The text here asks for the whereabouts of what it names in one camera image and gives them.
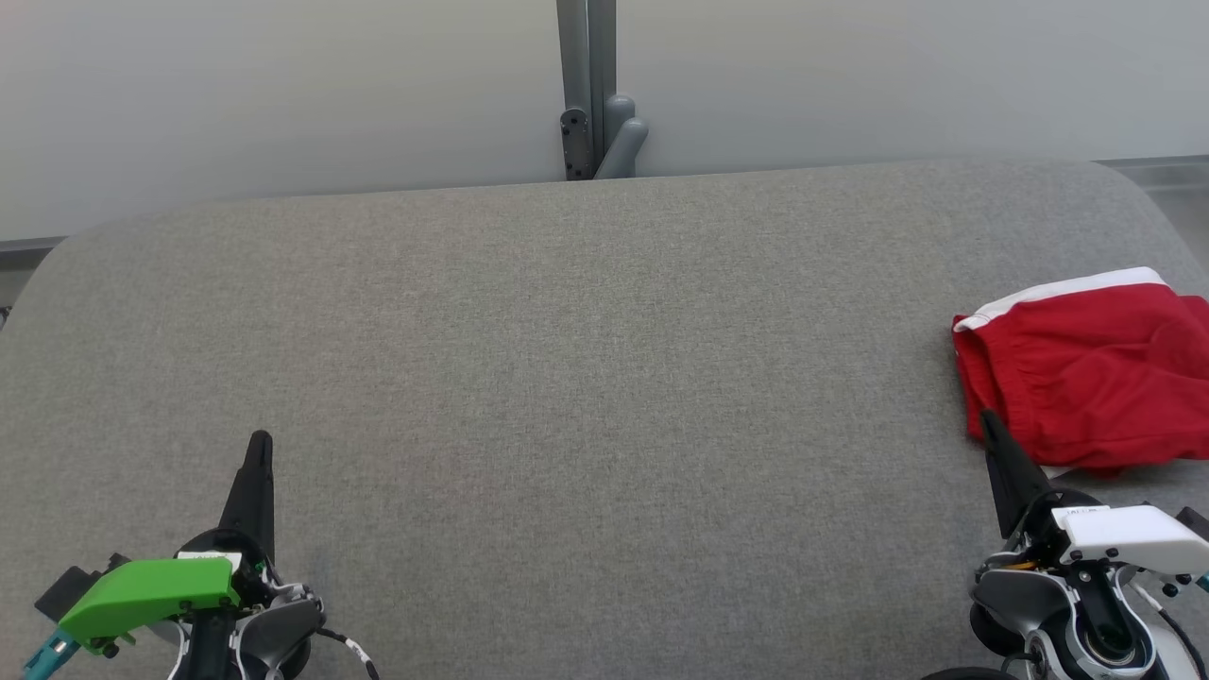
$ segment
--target cable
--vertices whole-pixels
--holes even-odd
[[[1205,659],[1201,658],[1201,652],[1192,646],[1192,640],[1188,639],[1188,634],[1185,633],[1184,628],[1180,628],[1180,624],[1176,623],[1175,620],[1172,618],[1172,615],[1167,613],[1164,610],[1158,610],[1158,616],[1162,616],[1163,621],[1172,627],[1172,630],[1175,630],[1180,641],[1184,642],[1184,649],[1188,650],[1188,656],[1192,657],[1192,663],[1197,664],[1197,675],[1201,680],[1209,680],[1209,676],[1205,675]]]
[[[341,635],[329,628],[320,628],[316,630],[316,634],[323,635],[324,638],[331,638],[337,642],[343,642],[345,646],[353,650],[357,658],[361,659],[361,663],[365,664],[365,673],[369,673],[370,680],[382,680],[382,678],[377,674],[377,668],[374,668],[374,661],[370,659],[370,655],[365,653],[365,650],[363,650],[355,641],[349,640],[347,635]]]
[[[1026,661],[1029,663],[1037,663],[1041,657],[1036,652],[1016,652],[1003,657],[1003,665],[999,667],[1000,673],[1007,673],[1007,669],[1012,667],[1012,662]]]
[[[1205,659],[1201,658],[1201,652],[1192,644],[1192,640],[1188,639],[1188,634],[1184,632],[1184,628],[1180,628],[1180,624],[1172,618],[1172,615],[1167,613],[1163,605],[1161,605],[1155,598],[1150,597],[1150,593],[1139,586],[1136,581],[1130,581],[1129,587],[1133,588],[1135,593],[1141,595],[1141,599],[1146,600],[1146,604],[1157,611],[1158,616],[1162,616],[1163,621],[1165,621],[1167,624],[1172,627],[1172,630],[1175,632],[1175,635],[1180,639],[1184,649],[1187,650],[1188,656],[1192,657],[1192,663],[1197,667],[1197,678],[1201,680],[1209,680],[1209,674],[1205,674]]]

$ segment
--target black cable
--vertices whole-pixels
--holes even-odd
[[[370,680],[382,680],[382,678],[378,676],[377,674],[377,668],[374,668],[374,662],[370,659],[370,656],[365,653],[365,650],[363,650],[361,646],[358,645],[354,640],[349,640],[347,635],[342,635],[329,628],[320,628],[316,630],[316,634],[323,635],[324,638],[331,638],[332,640],[341,642],[346,647],[353,650],[353,653],[357,655],[357,658],[361,659],[361,663],[365,664],[365,673],[369,673]]]
[[[1188,656],[1192,657],[1192,663],[1197,664],[1197,676],[1201,678],[1201,680],[1209,680],[1209,675],[1205,675],[1205,661],[1201,658],[1201,652],[1198,652],[1196,646],[1192,645],[1192,640],[1188,639],[1187,633],[1185,633],[1184,629],[1180,628],[1180,624],[1172,618],[1172,615],[1167,613],[1167,610],[1158,610],[1158,616],[1162,616],[1163,621],[1172,627],[1172,630],[1175,630],[1180,641],[1184,642],[1184,649],[1188,650]]]
[[[1007,669],[1012,667],[1013,661],[1026,661],[1029,663],[1037,663],[1041,657],[1036,652],[1016,652],[1003,657],[1003,665],[999,667],[1000,673],[1007,673]]]

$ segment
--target bracket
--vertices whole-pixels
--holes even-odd
[[[556,0],[567,179],[634,177],[649,126],[617,93],[617,0]]]

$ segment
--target white stripe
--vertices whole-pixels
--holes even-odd
[[[1084,293],[1087,290],[1100,290],[1103,288],[1133,286],[1136,283],[1159,283],[1162,286],[1167,286],[1167,283],[1159,278],[1158,273],[1150,267],[1120,269],[1117,271],[1106,271],[1095,276],[1084,276],[1082,278],[1068,278],[1066,281],[1043,283],[978,307],[977,312],[958,322],[958,324],[953,327],[953,332],[959,333],[962,330],[974,330],[976,328],[982,328],[991,321],[1006,315],[1018,302],[1031,302],[1035,300],[1046,300],[1048,298],[1068,295],[1070,293]]]

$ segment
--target gray cushioned table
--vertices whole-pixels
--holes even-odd
[[[1150,265],[1113,171],[921,162],[206,204],[46,259],[0,333],[0,662],[71,564],[167,557],[277,442],[278,563],[383,678],[918,678],[995,661],[948,327]],[[1071,483],[1209,509],[1209,467]],[[1194,639],[1209,610],[1173,605]],[[149,638],[64,678],[162,678]],[[303,678],[360,678],[317,641]]]

